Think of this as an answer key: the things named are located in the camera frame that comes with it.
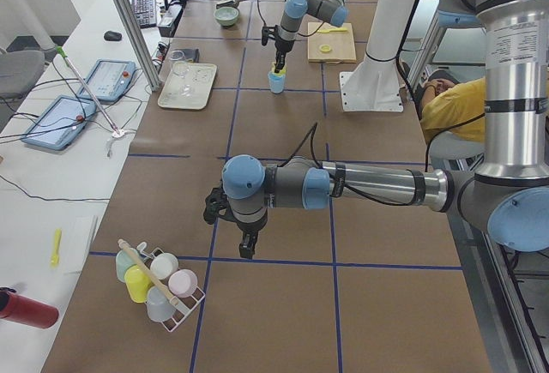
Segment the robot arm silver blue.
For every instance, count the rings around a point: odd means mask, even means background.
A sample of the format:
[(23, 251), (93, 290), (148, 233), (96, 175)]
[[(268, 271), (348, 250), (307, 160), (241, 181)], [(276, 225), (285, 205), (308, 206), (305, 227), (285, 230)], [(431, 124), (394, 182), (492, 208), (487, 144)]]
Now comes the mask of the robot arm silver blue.
[[(306, 15), (331, 25), (347, 18), (347, 0), (286, 1), (280, 25), (273, 27), (275, 69), (282, 69), (298, 25)], [(365, 60), (345, 76), (343, 93), (351, 110), (388, 110), (396, 87), (389, 65), (397, 60), (419, 0), (379, 0)], [(388, 206), (425, 205), (458, 214), (495, 242), (519, 251), (548, 248), (548, 164), (545, 122), (548, 109), (548, 0), (439, 0), (443, 27), (483, 27), (487, 33), (487, 92), (480, 90), (485, 121), (484, 162), (474, 172), (395, 170), (370, 165), (318, 162), (294, 157), (264, 166), (238, 155), (223, 166), (220, 219), (243, 232), (242, 257), (252, 258), (269, 208), (319, 209), (329, 197), (364, 197)]]
[(276, 48), (274, 72), (285, 66), (286, 54), (293, 48), (302, 19), (310, 15), (334, 27), (341, 27), (347, 19), (347, 0), (286, 0), (281, 22), (274, 27)]

